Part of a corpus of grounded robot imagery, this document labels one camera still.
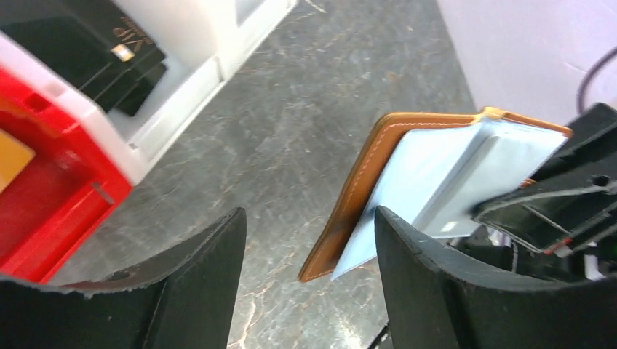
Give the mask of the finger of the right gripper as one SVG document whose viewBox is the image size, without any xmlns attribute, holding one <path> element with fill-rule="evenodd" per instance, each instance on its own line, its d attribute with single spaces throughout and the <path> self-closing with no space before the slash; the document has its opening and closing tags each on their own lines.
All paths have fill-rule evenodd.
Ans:
<svg viewBox="0 0 617 349">
<path fill-rule="evenodd" d="M 532 184 L 476 206 L 473 220 L 559 256 L 616 233 L 616 109 L 597 103 L 569 127 Z"/>
</svg>

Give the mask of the red plastic bin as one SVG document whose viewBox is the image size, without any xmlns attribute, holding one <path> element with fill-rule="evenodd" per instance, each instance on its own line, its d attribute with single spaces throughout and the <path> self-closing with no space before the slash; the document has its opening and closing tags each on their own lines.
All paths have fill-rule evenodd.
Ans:
<svg viewBox="0 0 617 349">
<path fill-rule="evenodd" d="M 25 156 L 1 191 L 1 273 L 47 283 L 128 197 L 132 184 L 85 128 L 8 71 L 1 72 L 1 165 Z"/>
</svg>

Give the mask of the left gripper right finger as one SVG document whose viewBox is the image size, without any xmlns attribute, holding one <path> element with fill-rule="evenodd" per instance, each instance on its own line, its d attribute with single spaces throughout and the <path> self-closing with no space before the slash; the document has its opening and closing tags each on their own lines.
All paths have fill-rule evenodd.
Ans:
<svg viewBox="0 0 617 349">
<path fill-rule="evenodd" d="M 395 348 L 614 348 L 616 278 L 573 284 L 488 265 L 375 212 Z"/>
</svg>

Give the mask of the white divided plastic bin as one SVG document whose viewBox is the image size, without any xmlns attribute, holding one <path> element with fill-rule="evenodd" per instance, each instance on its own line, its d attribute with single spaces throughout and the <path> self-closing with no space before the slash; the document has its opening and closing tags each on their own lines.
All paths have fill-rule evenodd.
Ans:
<svg viewBox="0 0 617 349">
<path fill-rule="evenodd" d="M 167 71 L 133 117 L 104 112 L 8 36 L 1 67 L 76 119 L 138 184 L 291 12 L 294 1 L 120 1 L 165 53 Z"/>
</svg>

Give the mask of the brown leather card holder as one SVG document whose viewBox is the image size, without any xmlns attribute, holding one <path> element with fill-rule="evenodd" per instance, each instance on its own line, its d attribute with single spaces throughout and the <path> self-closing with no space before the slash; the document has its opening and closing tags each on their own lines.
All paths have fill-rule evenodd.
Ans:
<svg viewBox="0 0 617 349">
<path fill-rule="evenodd" d="M 569 127 L 499 108 L 379 118 L 298 278 L 336 279 L 377 255 L 385 206 L 435 239 L 471 235 L 471 209 L 530 182 L 573 136 Z"/>
</svg>

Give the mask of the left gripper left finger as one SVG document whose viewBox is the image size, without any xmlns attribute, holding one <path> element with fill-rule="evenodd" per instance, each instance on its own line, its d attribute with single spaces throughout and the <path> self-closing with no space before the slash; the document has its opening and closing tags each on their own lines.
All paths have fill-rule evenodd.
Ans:
<svg viewBox="0 0 617 349">
<path fill-rule="evenodd" d="M 225 348 L 247 237 L 243 208 L 101 281 L 1 277 L 3 348 Z"/>
</svg>

